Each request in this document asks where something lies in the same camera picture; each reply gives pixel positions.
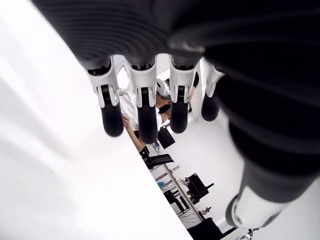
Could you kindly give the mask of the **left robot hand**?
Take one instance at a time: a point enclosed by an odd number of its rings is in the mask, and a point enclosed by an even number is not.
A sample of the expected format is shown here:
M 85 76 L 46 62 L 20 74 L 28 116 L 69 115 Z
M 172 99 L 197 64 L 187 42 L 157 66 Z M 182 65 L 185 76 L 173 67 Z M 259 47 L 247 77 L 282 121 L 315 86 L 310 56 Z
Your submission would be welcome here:
M 103 127 L 123 132 L 114 55 L 128 61 L 141 139 L 157 136 L 156 57 L 170 56 L 170 127 L 187 127 L 195 68 L 210 65 L 202 117 L 222 109 L 244 159 L 226 210 L 263 228 L 320 175 L 320 3 L 317 0 L 36 0 L 87 71 Z

